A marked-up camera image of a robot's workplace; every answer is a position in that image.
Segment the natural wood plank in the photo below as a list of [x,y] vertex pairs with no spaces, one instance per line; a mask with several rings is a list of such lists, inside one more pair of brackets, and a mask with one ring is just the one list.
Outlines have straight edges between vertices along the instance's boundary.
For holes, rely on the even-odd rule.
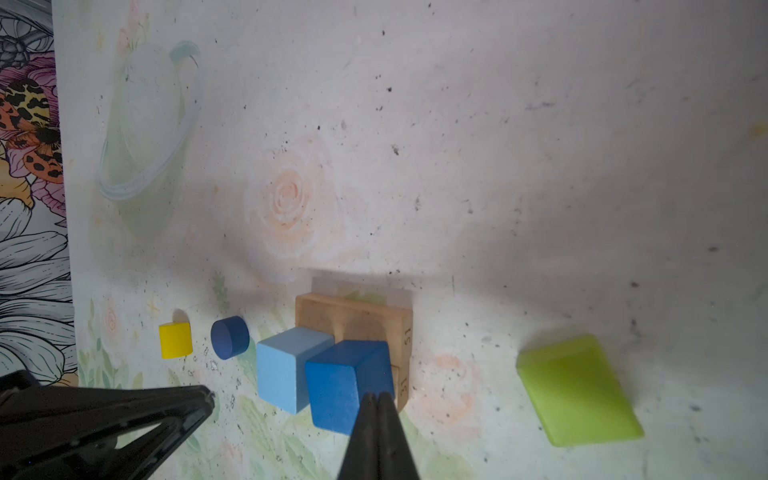
[[405,362],[401,366],[392,365],[392,375],[396,408],[402,412],[409,400],[410,362]]
[[397,369],[397,387],[407,384],[414,333],[411,310],[307,293],[296,297],[295,320],[298,327],[330,334],[336,342],[385,341]]

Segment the lime green wooden cube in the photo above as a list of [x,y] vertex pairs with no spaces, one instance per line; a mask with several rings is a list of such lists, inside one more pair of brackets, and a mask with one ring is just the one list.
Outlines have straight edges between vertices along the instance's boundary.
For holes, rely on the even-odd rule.
[[517,373],[555,447],[638,440],[644,430],[592,335],[519,354]]

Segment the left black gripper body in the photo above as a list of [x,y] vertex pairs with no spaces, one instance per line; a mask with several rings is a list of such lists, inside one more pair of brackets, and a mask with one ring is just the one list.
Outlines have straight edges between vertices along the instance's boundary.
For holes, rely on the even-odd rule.
[[102,438],[94,393],[44,387],[26,370],[1,377],[3,479],[118,479],[114,439]]

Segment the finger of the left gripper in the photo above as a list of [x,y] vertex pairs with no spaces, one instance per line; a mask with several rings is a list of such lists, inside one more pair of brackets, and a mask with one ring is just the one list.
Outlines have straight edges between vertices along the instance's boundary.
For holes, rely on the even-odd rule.
[[71,443],[61,479],[147,479],[210,415],[150,418],[111,425]]
[[78,389],[96,394],[105,403],[103,427],[130,421],[148,421],[154,417],[183,416],[192,413],[212,414],[214,395],[205,386],[169,387],[143,390]]

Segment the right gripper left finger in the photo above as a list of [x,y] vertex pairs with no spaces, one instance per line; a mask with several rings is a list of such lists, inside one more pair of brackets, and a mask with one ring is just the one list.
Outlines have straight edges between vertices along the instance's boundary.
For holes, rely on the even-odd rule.
[[378,478],[378,397],[366,393],[338,474],[339,480]]

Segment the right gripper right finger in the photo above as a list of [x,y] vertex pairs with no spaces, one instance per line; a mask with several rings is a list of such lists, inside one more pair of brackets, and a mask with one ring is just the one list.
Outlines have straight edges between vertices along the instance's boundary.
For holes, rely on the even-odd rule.
[[394,397],[382,392],[377,399],[377,471],[381,480],[419,480]]

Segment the dark blue wooden cube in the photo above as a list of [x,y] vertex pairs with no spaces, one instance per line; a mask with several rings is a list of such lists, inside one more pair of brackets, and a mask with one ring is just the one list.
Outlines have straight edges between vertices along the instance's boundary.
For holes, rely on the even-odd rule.
[[315,427],[349,435],[365,394],[394,393],[389,347],[384,341],[344,340],[305,364]]

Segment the light blue wooden cube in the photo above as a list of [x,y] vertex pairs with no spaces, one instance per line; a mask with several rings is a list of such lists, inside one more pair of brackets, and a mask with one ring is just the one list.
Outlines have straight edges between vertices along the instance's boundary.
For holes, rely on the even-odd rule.
[[309,405],[306,361],[335,344],[330,334],[294,327],[256,345],[258,394],[267,403],[297,414]]

